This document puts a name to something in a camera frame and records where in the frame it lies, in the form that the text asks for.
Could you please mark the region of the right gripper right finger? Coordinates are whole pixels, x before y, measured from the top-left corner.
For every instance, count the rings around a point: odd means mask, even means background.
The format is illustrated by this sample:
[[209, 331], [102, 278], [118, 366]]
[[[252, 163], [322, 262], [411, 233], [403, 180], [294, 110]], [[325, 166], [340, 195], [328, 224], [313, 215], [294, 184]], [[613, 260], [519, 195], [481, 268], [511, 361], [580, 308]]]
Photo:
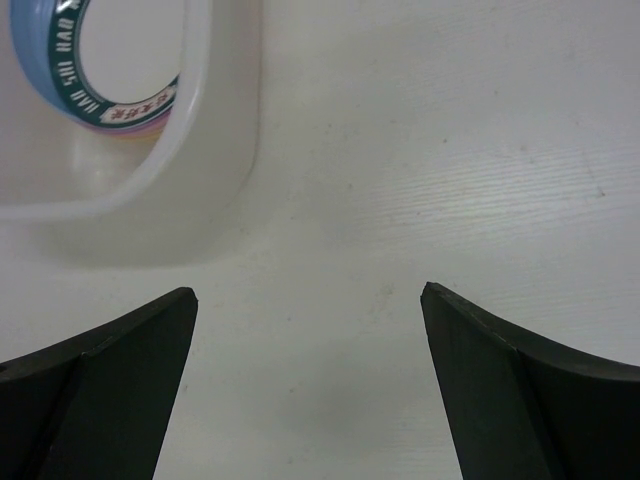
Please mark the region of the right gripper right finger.
[[421, 306], [463, 478], [638, 478], [638, 367], [550, 340], [437, 283]]

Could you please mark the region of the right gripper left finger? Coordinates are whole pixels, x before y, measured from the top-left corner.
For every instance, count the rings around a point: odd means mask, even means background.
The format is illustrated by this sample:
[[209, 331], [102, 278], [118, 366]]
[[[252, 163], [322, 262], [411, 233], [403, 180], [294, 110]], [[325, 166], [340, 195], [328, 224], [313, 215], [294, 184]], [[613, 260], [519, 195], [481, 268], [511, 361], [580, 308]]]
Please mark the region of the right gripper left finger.
[[197, 312], [181, 287], [2, 363], [2, 478], [152, 478]]

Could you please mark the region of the pink plate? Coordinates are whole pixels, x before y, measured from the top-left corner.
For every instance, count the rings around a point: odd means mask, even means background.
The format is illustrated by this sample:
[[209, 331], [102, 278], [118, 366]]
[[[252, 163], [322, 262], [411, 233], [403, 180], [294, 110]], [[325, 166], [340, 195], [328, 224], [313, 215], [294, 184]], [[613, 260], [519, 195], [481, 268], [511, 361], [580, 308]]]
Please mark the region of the pink plate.
[[171, 110], [167, 109], [163, 111], [161, 114], [155, 116], [151, 120], [146, 121], [144, 123], [140, 123], [133, 126], [124, 127], [124, 128], [114, 128], [114, 129], [90, 125], [89, 123], [84, 122], [83, 120], [78, 119], [73, 115], [69, 117], [69, 120], [85, 128], [86, 130], [97, 133], [97, 134], [121, 137], [124, 139], [142, 139], [142, 138], [157, 137], [158, 135], [160, 135], [164, 130], [170, 115], [171, 115]]

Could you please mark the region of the green-rimmed white plate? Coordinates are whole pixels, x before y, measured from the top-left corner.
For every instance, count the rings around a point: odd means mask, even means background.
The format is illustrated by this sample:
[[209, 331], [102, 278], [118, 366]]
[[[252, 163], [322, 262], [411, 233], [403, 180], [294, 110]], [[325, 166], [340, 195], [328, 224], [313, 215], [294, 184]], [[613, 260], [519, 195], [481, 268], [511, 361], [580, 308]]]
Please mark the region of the green-rimmed white plate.
[[71, 116], [98, 130], [155, 121], [173, 106], [181, 69], [186, 3], [57, 1], [48, 64]]

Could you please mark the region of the blue plate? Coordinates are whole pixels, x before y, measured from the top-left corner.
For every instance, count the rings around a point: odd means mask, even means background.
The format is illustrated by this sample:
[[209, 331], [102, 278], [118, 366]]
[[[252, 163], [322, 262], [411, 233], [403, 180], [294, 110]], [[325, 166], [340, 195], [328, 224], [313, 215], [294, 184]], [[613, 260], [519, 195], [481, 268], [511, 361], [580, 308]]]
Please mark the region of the blue plate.
[[49, 32], [55, 10], [54, 0], [11, 0], [10, 34], [16, 57], [30, 85], [48, 104], [68, 115], [49, 66]]

